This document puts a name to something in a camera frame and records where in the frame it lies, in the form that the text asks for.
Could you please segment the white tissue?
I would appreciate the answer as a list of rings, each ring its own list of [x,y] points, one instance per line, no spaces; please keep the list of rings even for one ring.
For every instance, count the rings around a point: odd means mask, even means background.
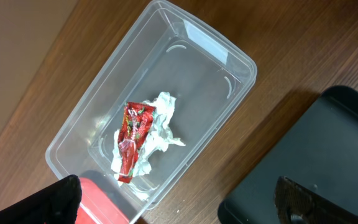
[[[118,150],[118,135],[121,127],[114,132],[111,170],[118,186],[126,185],[139,200],[148,200],[154,191],[160,187],[179,162],[174,159],[168,149],[184,147],[185,143],[173,135],[170,121],[175,112],[176,98],[169,92],[161,92],[154,100],[141,103],[154,106],[154,121],[146,140],[141,147],[132,180],[127,184],[118,181],[121,158]]]

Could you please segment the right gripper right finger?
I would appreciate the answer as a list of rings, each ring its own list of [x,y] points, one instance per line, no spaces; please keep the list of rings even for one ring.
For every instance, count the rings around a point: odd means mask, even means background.
[[[274,204],[280,223],[358,223],[358,216],[285,176],[280,176],[277,180]]]

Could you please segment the red snack wrapper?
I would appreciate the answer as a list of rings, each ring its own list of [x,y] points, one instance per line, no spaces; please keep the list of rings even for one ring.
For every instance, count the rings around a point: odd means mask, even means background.
[[[140,157],[140,150],[154,121],[156,107],[143,103],[127,102],[118,135],[118,150],[121,158],[118,181],[129,183]]]

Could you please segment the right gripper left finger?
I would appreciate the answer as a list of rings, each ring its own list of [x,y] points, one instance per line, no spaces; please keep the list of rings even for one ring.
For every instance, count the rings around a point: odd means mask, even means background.
[[[77,175],[58,182],[0,211],[0,224],[74,224],[82,196]]]

